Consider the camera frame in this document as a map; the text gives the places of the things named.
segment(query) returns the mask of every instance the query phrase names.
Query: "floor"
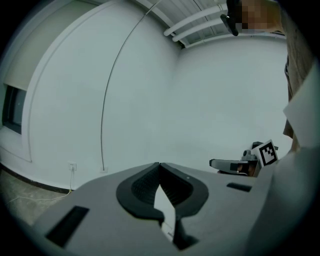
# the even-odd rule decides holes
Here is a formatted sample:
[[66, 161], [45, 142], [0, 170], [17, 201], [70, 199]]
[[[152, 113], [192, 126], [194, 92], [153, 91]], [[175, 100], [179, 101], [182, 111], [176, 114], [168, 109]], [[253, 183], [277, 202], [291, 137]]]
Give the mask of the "floor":
[[11, 214], [30, 226], [46, 209], [66, 196], [30, 185], [4, 170], [0, 172], [0, 193]]

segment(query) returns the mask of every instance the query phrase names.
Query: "person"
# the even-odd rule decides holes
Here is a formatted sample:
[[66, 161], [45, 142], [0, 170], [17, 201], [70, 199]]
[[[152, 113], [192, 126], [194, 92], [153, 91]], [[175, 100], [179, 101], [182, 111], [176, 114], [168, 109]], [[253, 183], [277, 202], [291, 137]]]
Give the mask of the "person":
[[[287, 78], [288, 100], [290, 101], [303, 84], [315, 59], [304, 36], [287, 12], [276, 1], [240, 0], [235, 2], [238, 2], [234, 12], [235, 18], [242, 21], [242, 29], [270, 33], [281, 32], [286, 36], [287, 61], [284, 73]], [[288, 120], [283, 134], [292, 138], [289, 152], [297, 151], [299, 142]], [[239, 165], [238, 172], [241, 172], [242, 168], [243, 166]], [[253, 175], [254, 168], [254, 166], [249, 167], [249, 176]]]

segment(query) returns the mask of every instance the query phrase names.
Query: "white ceiling beam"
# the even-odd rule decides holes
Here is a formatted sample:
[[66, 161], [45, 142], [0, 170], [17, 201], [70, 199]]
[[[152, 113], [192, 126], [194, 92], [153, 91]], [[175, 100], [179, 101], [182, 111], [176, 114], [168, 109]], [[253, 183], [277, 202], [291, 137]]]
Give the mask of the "white ceiling beam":
[[[135, 0], [139, 4], [145, 6], [146, 8], [150, 9], [153, 4], [150, 3], [148, 0]], [[157, 15], [165, 24], [167, 24], [169, 27], [174, 26], [175, 24], [172, 22], [171, 19], [169, 19], [160, 9], [157, 7], [154, 7], [152, 9], [152, 12]], [[189, 43], [185, 42], [184, 40], [180, 40], [181, 43], [183, 43], [185, 46], [189, 45]]]
[[[183, 1], [183, 0], [171, 0], [172, 4], [179, 9], [184, 15], [185, 18], [188, 18], [189, 16], [193, 15], [195, 12], [199, 11], [198, 7], [195, 7], [193, 4], [195, 2], [193, 2], [193, 0], [187, 0], [187, 1]], [[199, 36], [200, 39], [204, 39], [205, 38], [205, 34], [203, 31], [198, 31], [197, 35]]]
[[192, 28], [180, 33], [180, 34], [177, 34], [175, 37], [172, 38], [172, 40], [174, 42], [177, 42], [177, 41], [181, 40], [182, 38], [185, 38], [186, 36], [189, 36], [199, 30], [203, 30], [203, 29], [209, 28], [211, 26], [215, 26], [215, 25], [222, 24], [222, 23], [223, 23], [223, 21], [220, 18], [216, 18], [216, 19], [204, 22], [198, 26], [194, 26], [194, 27], [192, 27]]
[[[222, 4], [222, 7], [223, 9], [227, 10], [227, 4]], [[164, 35], [165, 36], [169, 36], [171, 33], [173, 33], [174, 31], [182, 28], [183, 26], [185, 26], [186, 24], [188, 23], [191, 23], [197, 19], [200, 19], [202, 17], [205, 17], [205, 16], [208, 16], [208, 15], [211, 15], [211, 14], [215, 14], [215, 13], [219, 13], [221, 10], [218, 6], [214, 6], [214, 7], [211, 7], [211, 8], [208, 8], [208, 9], [205, 9], [205, 10], [202, 10], [202, 11], [199, 11], [181, 21], [179, 21], [177, 24], [173, 25], [173, 26], [170, 26], [170, 28], [168, 28], [166, 31], [164, 31]]]

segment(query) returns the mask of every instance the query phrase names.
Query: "ceiling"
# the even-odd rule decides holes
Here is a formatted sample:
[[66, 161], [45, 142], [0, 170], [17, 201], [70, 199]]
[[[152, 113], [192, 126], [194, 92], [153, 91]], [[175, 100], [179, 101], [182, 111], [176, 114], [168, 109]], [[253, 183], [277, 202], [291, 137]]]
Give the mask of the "ceiling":
[[[95, 4], [102, 4], [111, 0], [80, 0]], [[208, 42], [215, 39], [232, 37], [220, 19], [221, 14], [227, 14], [227, 0], [130, 0], [140, 6], [151, 9], [151, 13], [162, 20], [168, 28], [185, 19], [191, 20], [183, 26], [168, 32], [166, 36], [171, 37], [174, 42], [180, 41], [186, 48]], [[206, 10], [206, 15], [192, 18]], [[285, 39], [280, 32], [260, 32], [255, 36], [267, 36]]]
[[[151, 4], [155, 4], [156, 2], [158, 2], [158, 0], [147, 1]], [[196, 14], [202, 10], [211, 7], [217, 7], [217, 3], [220, 5], [225, 4], [226, 0], [162, 0], [155, 8], [158, 8], [173, 24], [176, 24], [182, 21], [183, 19], [190, 17], [191, 15]], [[174, 33], [180, 34], [186, 30], [191, 29], [192, 27], [220, 18], [220, 15], [222, 13], [227, 14], [227, 9], [225, 8], [225, 10], [223, 11], [219, 11], [214, 14], [210, 14], [202, 18], [196, 19], [191, 23], [188, 23], [185, 26], [177, 29]], [[222, 23], [192, 33], [184, 37], [182, 39], [182, 42], [185, 45], [189, 45], [197, 41], [201, 41], [203, 39], [211, 38], [217, 35], [224, 35], [226, 33], [228, 33], [227, 28]]]
[[[93, 2], [96, 4], [102, 4], [108, 2], [110, 0], [82, 0], [85, 2]], [[154, 4], [159, 2], [159, 0], [131, 0], [133, 2], [138, 3], [139, 5], [145, 7], [146, 9], [150, 9]], [[223, 5], [227, 0], [160, 0], [160, 3], [157, 4], [152, 12], [154, 15], [158, 16], [169, 28], [178, 22], [184, 20], [187, 17], [190, 17], [193, 14], [196, 14], [200, 11], [203, 11], [208, 8], [218, 7], [217, 4]], [[204, 17], [198, 18], [181, 28], [177, 29], [169, 35], [169, 37], [178, 35], [182, 32], [185, 32], [195, 26], [200, 24], [210, 22], [214, 19], [220, 19], [220, 15], [222, 13], [227, 14], [227, 8], [223, 8], [222, 11], [218, 9], [218, 12], [214, 14], [209, 14]], [[204, 39], [209, 39], [216, 36], [221, 36], [228, 34], [227, 28], [223, 23], [206, 27], [204, 29], [200, 29], [194, 33], [191, 33], [179, 41], [183, 43], [185, 46], [189, 46], [196, 42], [200, 42]]]

